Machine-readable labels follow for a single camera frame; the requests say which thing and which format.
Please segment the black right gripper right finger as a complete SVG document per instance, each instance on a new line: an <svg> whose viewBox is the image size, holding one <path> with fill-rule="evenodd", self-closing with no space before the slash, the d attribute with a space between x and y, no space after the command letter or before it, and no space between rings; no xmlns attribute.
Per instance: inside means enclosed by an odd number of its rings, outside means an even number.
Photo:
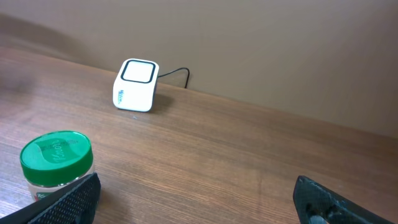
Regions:
<svg viewBox="0 0 398 224"><path fill-rule="evenodd" d="M301 224L392 224L304 175L297 177L293 201Z"/></svg>

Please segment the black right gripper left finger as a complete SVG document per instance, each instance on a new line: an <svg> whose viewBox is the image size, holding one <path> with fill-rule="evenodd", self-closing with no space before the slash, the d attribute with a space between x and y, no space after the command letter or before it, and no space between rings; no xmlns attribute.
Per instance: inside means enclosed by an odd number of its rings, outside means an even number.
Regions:
<svg viewBox="0 0 398 224"><path fill-rule="evenodd" d="M1 224L92 224L100 192L101 183L94 172L2 217Z"/></svg>

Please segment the green-lid seasoning jar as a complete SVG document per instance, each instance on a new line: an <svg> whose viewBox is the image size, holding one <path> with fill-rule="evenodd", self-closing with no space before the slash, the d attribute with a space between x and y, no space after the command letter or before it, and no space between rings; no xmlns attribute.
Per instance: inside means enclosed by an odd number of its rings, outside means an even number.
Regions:
<svg viewBox="0 0 398 224"><path fill-rule="evenodd" d="M36 202L95 171L90 139L77 131L54 131L27 143L20 163Z"/></svg>

